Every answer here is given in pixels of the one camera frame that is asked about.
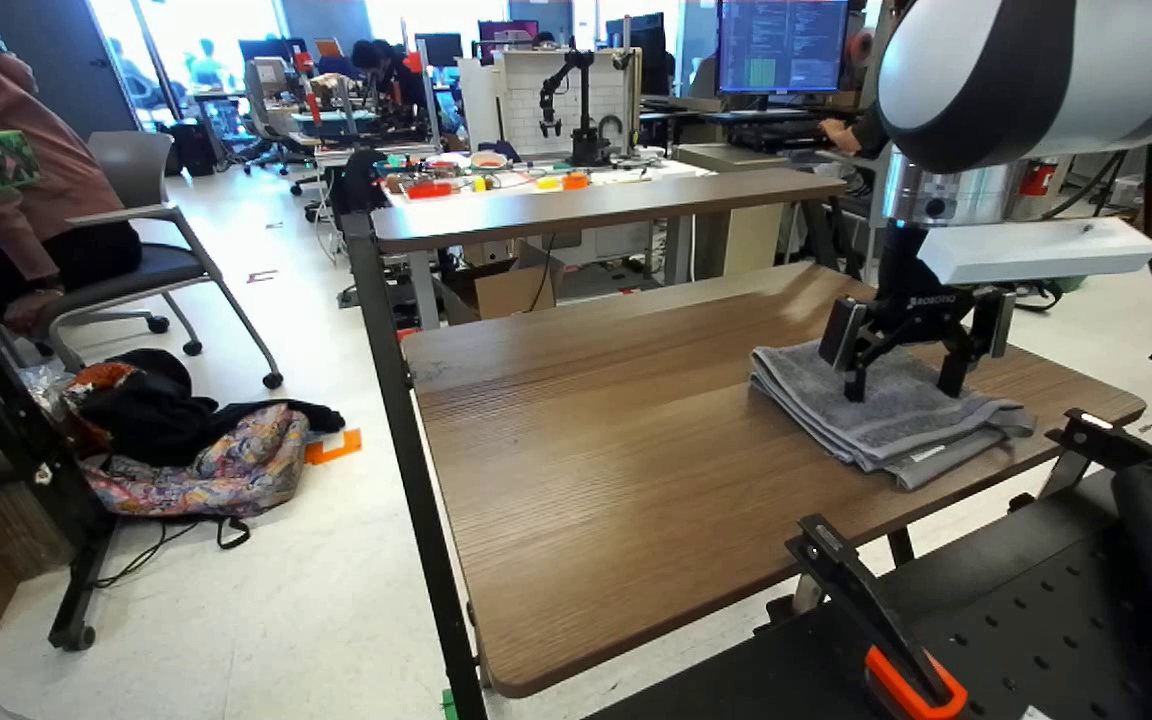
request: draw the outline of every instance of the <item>monitor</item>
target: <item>monitor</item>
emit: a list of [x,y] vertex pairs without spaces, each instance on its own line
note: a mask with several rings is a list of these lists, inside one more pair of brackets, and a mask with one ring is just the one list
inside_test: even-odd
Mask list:
[[848,0],[719,0],[719,96],[831,96]]
[[459,33],[414,33],[433,66],[452,66],[462,55]]
[[308,45],[298,35],[272,35],[272,38],[239,38],[243,65],[252,65],[254,55],[279,55],[288,65],[297,65],[297,51],[308,51]]
[[490,65],[499,47],[531,47],[538,38],[536,20],[478,20],[478,59]]
[[650,16],[618,16],[608,20],[608,47],[641,47],[644,51],[644,93],[649,96],[669,96],[671,89],[671,55],[663,47],[663,11]]

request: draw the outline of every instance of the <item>white floor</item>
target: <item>white floor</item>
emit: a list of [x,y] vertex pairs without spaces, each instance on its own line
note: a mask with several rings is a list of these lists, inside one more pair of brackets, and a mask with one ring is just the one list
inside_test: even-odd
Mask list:
[[[433,720],[442,669],[424,598],[407,509],[389,447],[359,311],[338,311],[346,268],[325,229],[298,221],[279,174],[172,185],[285,364],[285,390],[332,405],[363,450],[308,467],[298,494],[219,550],[209,526],[169,545],[91,606],[97,649],[47,649],[62,573],[22,582],[0,623],[0,705],[36,720]],[[183,292],[209,353],[195,390],[260,398],[260,354],[211,288]],[[1133,388],[1152,421],[1152,281],[1088,281],[1050,317],[1021,317],[1013,339],[1088,374]],[[149,343],[139,332],[88,334],[88,354]],[[914,523],[933,547],[1002,513],[1041,473]],[[121,532],[106,568],[156,541]],[[586,717],[760,623],[764,594],[608,661],[531,698],[488,696],[490,717]]]

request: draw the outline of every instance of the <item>wooden table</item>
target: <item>wooden table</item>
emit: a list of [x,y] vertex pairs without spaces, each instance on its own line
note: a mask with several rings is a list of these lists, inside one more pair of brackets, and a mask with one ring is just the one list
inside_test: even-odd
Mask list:
[[649,174],[617,181],[583,192],[536,194],[452,194],[373,211],[379,252],[407,255],[421,328],[434,328],[433,252],[449,243],[553,234],[603,222],[671,221],[699,211],[733,211],[747,202],[840,194],[840,181],[792,168],[760,168],[733,174]]
[[[538,690],[782,578],[808,513],[861,545],[1050,454],[1032,437],[914,493],[836,464],[747,388],[747,353],[819,339],[845,292],[822,268],[768,268],[404,343],[490,688]],[[1142,412],[1014,346],[968,388],[1024,398],[1041,427]]]

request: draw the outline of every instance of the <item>gray towel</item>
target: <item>gray towel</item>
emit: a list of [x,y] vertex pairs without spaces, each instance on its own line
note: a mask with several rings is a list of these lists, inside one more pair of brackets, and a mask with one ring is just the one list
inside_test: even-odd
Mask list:
[[888,473],[900,487],[918,487],[1032,433],[1014,398],[943,397],[936,370],[900,346],[867,367],[864,405],[845,397],[845,374],[819,359],[816,343],[756,346],[750,383],[831,454]]

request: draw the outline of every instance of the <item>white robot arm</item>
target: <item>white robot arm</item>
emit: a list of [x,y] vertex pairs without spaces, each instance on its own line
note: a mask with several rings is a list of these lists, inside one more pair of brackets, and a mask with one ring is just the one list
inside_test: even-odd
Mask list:
[[914,0],[878,114],[927,173],[1152,145],[1152,0]]

